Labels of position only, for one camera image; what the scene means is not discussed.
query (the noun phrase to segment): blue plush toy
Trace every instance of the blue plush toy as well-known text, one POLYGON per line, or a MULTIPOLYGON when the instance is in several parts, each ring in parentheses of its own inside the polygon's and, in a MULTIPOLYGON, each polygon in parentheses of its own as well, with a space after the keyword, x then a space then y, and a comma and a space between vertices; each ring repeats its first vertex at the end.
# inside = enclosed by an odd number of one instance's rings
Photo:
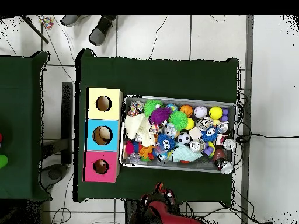
POLYGON ((201 133, 203 134, 201 136, 203 141, 212 142, 217 139, 218 129, 211 127, 209 129, 207 129, 206 131, 201 131, 201 133))

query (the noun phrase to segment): purple plush toy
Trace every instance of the purple plush toy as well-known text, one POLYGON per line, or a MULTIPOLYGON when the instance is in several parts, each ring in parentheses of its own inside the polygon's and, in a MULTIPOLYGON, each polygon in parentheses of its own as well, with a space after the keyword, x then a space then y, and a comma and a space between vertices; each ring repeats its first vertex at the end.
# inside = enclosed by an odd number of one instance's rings
POLYGON ((172 111, 169 108, 157 108, 152 112, 149 121, 151 124, 163 124, 165 120, 167 121, 171 113, 172 111))

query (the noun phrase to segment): shoe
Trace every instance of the shoe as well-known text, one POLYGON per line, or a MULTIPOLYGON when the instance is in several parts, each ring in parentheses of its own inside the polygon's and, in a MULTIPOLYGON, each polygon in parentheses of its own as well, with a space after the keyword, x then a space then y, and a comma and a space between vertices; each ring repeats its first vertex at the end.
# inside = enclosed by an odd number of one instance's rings
POLYGON ((81 19, 87 17, 88 15, 65 15, 60 23, 66 27, 75 26, 81 19))
POLYGON ((102 16, 98 25, 89 35, 89 42, 95 46, 100 46, 104 43, 109 29, 113 26, 113 20, 116 16, 102 16))

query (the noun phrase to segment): green table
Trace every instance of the green table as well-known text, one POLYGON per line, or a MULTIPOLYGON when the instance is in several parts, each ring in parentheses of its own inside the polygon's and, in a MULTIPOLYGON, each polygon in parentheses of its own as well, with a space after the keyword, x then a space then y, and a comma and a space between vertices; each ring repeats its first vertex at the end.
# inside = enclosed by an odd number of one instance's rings
POLYGON ((222 201, 231 205, 232 175, 121 167, 116 183, 82 182, 86 87, 118 88, 124 96, 236 101, 238 60, 225 62, 96 58, 83 49, 76 58, 74 199, 138 200, 162 181, 179 201, 222 201))

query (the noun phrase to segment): yellow box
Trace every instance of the yellow box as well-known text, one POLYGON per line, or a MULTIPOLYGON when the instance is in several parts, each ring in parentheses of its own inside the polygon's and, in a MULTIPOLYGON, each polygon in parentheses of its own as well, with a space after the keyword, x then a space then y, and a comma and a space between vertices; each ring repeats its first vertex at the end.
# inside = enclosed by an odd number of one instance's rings
POLYGON ((119 89, 87 88, 88 118, 96 120, 119 120, 123 93, 119 89))

